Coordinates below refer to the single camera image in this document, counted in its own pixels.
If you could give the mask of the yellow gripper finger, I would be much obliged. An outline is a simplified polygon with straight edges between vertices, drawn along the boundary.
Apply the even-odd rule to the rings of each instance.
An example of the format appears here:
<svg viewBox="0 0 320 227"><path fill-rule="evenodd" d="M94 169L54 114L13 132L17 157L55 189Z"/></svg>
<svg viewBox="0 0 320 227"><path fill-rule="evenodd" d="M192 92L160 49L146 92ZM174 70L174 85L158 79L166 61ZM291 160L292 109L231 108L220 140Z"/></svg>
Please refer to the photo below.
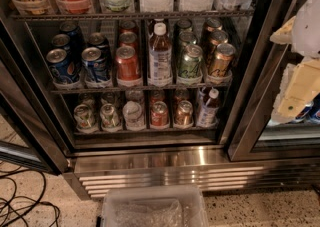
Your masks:
<svg viewBox="0 0 320 227"><path fill-rule="evenodd" d="M305 58L297 65L288 64L275 100L275 114L282 119L294 119L319 93L319 59Z"/></svg>
<svg viewBox="0 0 320 227"><path fill-rule="evenodd" d="M276 44L284 45L292 43L292 29L296 17L293 16L277 31L270 36L270 41Z"/></svg>

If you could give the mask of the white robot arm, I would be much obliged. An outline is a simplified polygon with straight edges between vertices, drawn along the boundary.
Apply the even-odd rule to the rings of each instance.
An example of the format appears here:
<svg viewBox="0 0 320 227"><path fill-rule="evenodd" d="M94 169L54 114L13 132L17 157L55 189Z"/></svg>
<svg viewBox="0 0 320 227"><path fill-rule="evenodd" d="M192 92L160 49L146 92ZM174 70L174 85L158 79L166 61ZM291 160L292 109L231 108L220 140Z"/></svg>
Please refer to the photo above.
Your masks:
<svg viewBox="0 0 320 227"><path fill-rule="evenodd" d="M286 66L273 105L271 119L287 123L320 93L320 0L307 0L270 41L290 45L303 57L299 64Z"/></svg>

